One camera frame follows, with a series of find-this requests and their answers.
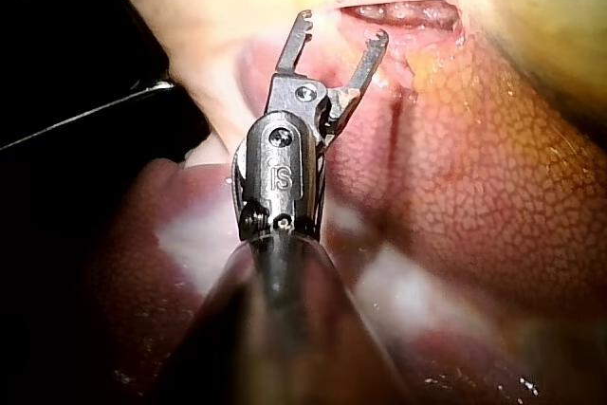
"dark background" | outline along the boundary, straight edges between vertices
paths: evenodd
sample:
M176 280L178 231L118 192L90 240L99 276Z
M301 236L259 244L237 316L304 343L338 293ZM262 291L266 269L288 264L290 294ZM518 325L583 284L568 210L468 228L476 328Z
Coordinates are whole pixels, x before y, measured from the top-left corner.
M0 148L165 75L166 56L127 0L8 0L4 17ZM142 167L180 161L207 134L175 89L0 150L4 403L61 400L73 271Z

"moist tissue surface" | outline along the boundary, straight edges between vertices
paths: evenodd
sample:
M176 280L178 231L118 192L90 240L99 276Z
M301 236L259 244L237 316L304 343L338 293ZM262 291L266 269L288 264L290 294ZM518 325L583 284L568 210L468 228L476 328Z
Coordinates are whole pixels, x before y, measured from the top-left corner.
M404 380L422 403L605 399L607 157L466 0L130 1L213 134L148 166L83 274L86 394L137 400L203 304L238 241L227 163L313 9L298 70L327 85L391 36L329 154L323 242Z

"screw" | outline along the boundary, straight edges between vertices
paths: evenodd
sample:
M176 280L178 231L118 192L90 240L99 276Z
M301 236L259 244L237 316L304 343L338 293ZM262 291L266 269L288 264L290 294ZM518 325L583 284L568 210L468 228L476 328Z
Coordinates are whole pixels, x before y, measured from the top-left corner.
M286 147L293 142L291 132L283 127L275 128L269 134L269 143L274 147Z
M314 87L312 84L301 85L295 89L295 97L297 97L299 101L314 101L316 99L316 95L316 87Z
M280 218L277 218L274 223L280 230L286 230L291 226L291 217L287 214L280 215Z

